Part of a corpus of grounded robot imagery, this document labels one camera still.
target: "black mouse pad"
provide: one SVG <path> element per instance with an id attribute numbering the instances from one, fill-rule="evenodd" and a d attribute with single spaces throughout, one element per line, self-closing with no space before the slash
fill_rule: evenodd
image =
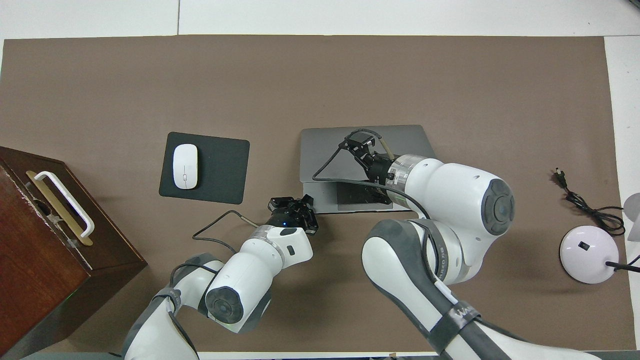
<path id="1" fill-rule="evenodd" d="M 198 148 L 198 184 L 189 190 L 180 189 L 173 182 L 173 150 L 184 143 Z M 162 196 L 240 204 L 248 160 L 247 140 L 169 133 L 158 192 Z"/>

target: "brown table surface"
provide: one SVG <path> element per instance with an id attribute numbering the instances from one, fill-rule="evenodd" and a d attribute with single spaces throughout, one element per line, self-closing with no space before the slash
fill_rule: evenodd
<path id="1" fill-rule="evenodd" d="M 265 221 L 270 197 L 302 195 L 302 129 L 388 124 L 422 125 L 442 161 L 497 174 L 516 195 L 510 232 L 452 286 L 460 299 L 533 342 L 635 348 L 627 276 L 585 285 L 558 259 L 565 232 L 592 222 L 553 168 L 590 204 L 619 202 L 602 38 L 207 35 L 5 42 L 0 144 L 65 161 L 150 265 L 49 350 L 118 352 L 175 265 L 228 258 L 191 234 L 227 209 Z M 244 202 L 159 196 L 170 131 L 249 140 Z M 430 350 L 360 263 L 377 221 L 412 216 L 319 216 L 314 258 L 275 279 L 253 332 L 191 309 L 178 319 L 200 351 Z M 251 231 L 230 218 L 209 234 L 239 247 Z"/>

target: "computer mouse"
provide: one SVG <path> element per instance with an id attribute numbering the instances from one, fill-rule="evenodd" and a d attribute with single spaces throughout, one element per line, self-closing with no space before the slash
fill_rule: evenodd
<path id="1" fill-rule="evenodd" d="M 183 190 L 198 184 L 198 148 L 192 143 L 184 143 L 173 150 L 173 182 Z"/>

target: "white handle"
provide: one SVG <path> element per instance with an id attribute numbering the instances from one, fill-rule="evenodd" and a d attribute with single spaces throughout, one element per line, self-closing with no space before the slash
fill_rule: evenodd
<path id="1" fill-rule="evenodd" d="M 62 195 L 64 195 L 64 197 L 67 199 L 67 201 L 69 201 L 69 204 L 71 204 L 71 206 L 73 206 L 73 208 L 75 209 L 76 213 L 78 213 L 78 215 L 80 215 L 80 217 L 84 220 L 84 222 L 86 224 L 86 230 L 84 230 L 83 233 L 80 236 L 83 237 L 83 238 L 89 236 L 89 234 L 91 234 L 93 232 L 93 229 L 95 228 L 95 226 L 93 224 L 93 220 L 91 220 L 89 215 L 86 214 L 84 209 L 80 206 L 80 204 L 78 204 L 78 201 L 76 201 L 74 199 L 74 197 L 71 195 L 69 190 L 67 190 L 65 185 L 62 184 L 60 179 L 58 179 L 56 174 L 54 174 L 52 172 L 49 172 L 49 171 L 43 171 L 43 172 L 38 173 L 38 175 L 34 176 L 33 178 L 36 179 L 36 180 L 42 180 L 42 179 L 44 179 L 45 176 L 47 176 L 47 177 L 49 177 L 49 179 L 51 179 L 51 182 L 53 182 L 53 185 L 56 185 L 56 187 L 62 193 Z"/>

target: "brown wooden box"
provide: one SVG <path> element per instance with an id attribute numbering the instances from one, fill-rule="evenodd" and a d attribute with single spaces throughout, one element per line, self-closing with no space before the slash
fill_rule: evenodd
<path id="1" fill-rule="evenodd" d="M 83 245 L 67 221 L 57 221 L 60 214 L 27 171 L 60 179 L 93 220 L 87 236 L 93 245 Z M 69 201 L 48 178 L 43 182 L 84 229 Z M 66 338 L 146 265 L 64 162 L 0 147 L 3 360 Z"/>

